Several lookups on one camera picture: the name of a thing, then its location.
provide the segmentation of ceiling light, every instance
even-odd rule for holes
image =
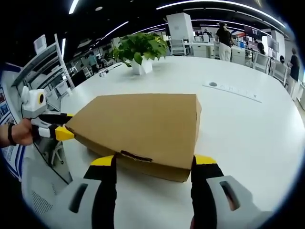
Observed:
[[[191,9],[185,9],[185,10],[196,10],[196,9],[204,9],[204,8],[191,8]],[[205,8],[205,9],[207,9],[207,10],[224,10],[224,11],[232,11],[232,12],[235,12],[235,13],[240,13],[240,14],[246,15],[248,17],[255,18],[255,19],[261,21],[262,23],[266,23],[267,25],[270,25],[273,28],[279,30],[283,35],[286,35],[283,31],[281,31],[279,28],[275,27],[274,25],[270,24],[269,22],[264,21],[263,19],[255,17],[255,16],[253,16],[251,14],[248,14],[248,13],[243,13],[243,12],[240,12],[240,11],[234,11],[234,10],[228,10],[228,9],[222,9],[222,8]]]
[[[134,34],[136,34],[136,33],[139,33],[139,32],[142,32],[142,31],[144,31],[144,30],[149,30],[149,29],[156,28],[156,27],[159,27],[159,26],[162,26],[162,25],[167,25],[167,23],[161,24],[161,25],[155,25],[155,26],[152,26],[152,27],[149,27],[149,28],[146,28],[146,29],[143,29],[143,30],[134,32],[132,35],[134,35]]]
[[[200,26],[215,26],[215,27],[219,27],[219,25],[200,25]],[[241,30],[241,31],[244,31],[243,29],[239,29],[239,28],[234,28],[234,27],[230,27],[230,26],[227,26],[227,28],[229,29],[232,29],[232,30]]]
[[[107,33],[101,40],[103,40],[105,37],[107,37],[108,35],[110,35],[111,33],[113,33],[114,31],[116,31],[118,28],[122,27],[123,25],[127,24],[129,21],[124,22],[122,25],[119,25],[118,27],[116,27],[114,30],[112,30],[111,32]]]
[[[244,8],[250,9],[252,11],[255,11],[257,13],[260,13],[260,14],[264,15],[264,16],[274,20],[276,23],[278,23],[279,25],[283,26],[284,28],[286,28],[283,23],[281,23],[279,20],[275,19],[274,17],[272,17],[271,15],[269,15],[269,14],[267,14],[265,12],[262,12],[262,11],[256,9],[256,8],[251,7],[251,6],[247,6],[247,5],[244,5],[244,4],[241,4],[241,3],[237,3],[237,2],[233,2],[233,1],[226,1],[226,0],[189,0],[189,1],[180,1],[180,2],[176,2],[176,3],[172,3],[172,4],[168,4],[168,5],[165,5],[165,6],[158,7],[158,8],[156,8],[156,10],[160,10],[160,9],[163,9],[163,8],[166,8],[166,7],[170,7],[170,6],[185,4],[185,3],[193,3],[193,2],[217,2],[217,3],[226,3],[226,4],[231,4],[231,5],[235,5],[235,6],[244,7]]]
[[[189,8],[189,9],[184,9],[183,11],[187,11],[187,10],[204,10],[204,8]]]
[[[81,43],[77,48],[81,48],[81,47],[83,47],[83,46],[86,46],[86,45],[89,44],[91,41],[92,41],[92,40],[87,40],[87,41]]]
[[[62,46],[61,46],[61,57],[65,55],[65,46],[66,46],[66,39],[62,39]]]
[[[73,0],[72,5],[71,5],[71,7],[70,7],[69,14],[73,14],[73,13],[74,13],[78,1],[79,1],[79,0]]]
[[[99,6],[95,9],[95,11],[100,11],[101,9],[103,9],[103,6]]]
[[[148,32],[148,33],[157,32],[157,31],[161,31],[161,30],[165,30],[165,28],[164,28],[164,29],[159,29],[159,30],[150,31],[150,32]]]
[[[225,22],[225,23],[231,23],[231,24],[236,24],[236,25],[248,26],[248,27],[250,27],[250,28],[252,28],[252,29],[259,30],[260,32],[265,33],[266,35],[268,35],[268,36],[271,37],[270,34],[264,32],[264,31],[262,31],[262,30],[260,30],[260,29],[258,29],[258,28],[252,27],[252,26],[250,26],[250,25],[245,25],[245,24],[233,22],[233,21],[223,21],[223,20],[213,20],[213,19],[193,19],[192,21],[222,21],[222,22]]]

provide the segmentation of floor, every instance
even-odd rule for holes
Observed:
[[[301,118],[303,120],[303,124],[305,126],[305,111],[302,109],[302,107],[297,99],[295,100],[295,105],[300,112]]]

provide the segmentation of white flower pot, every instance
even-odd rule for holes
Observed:
[[[153,71],[152,61],[143,56],[142,64],[139,65],[134,59],[132,60],[132,70],[136,75],[144,75]]]

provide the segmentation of hole on table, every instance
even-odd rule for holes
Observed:
[[[216,86],[217,86],[217,83],[215,83],[215,82],[210,82],[210,86],[216,87]]]

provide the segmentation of white table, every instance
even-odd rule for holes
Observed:
[[[222,83],[257,93],[262,103],[213,88]],[[197,94],[202,106],[195,152],[213,157],[254,197],[261,210],[275,210],[292,188],[301,166],[305,130],[282,85],[238,64],[196,57],[166,57],[153,72],[135,76],[125,65],[98,75],[65,96],[61,111],[75,114],[97,95],[133,93]],[[73,178],[83,177],[99,156],[76,140],[63,142]],[[189,228],[193,217],[191,182],[176,183],[118,168],[115,227]]]
[[[189,45],[193,49],[193,55],[195,57],[211,58],[212,48],[214,43],[204,42],[186,42],[185,45]]]
[[[305,86],[299,81],[297,90],[297,100],[299,101],[303,110],[305,110]]]

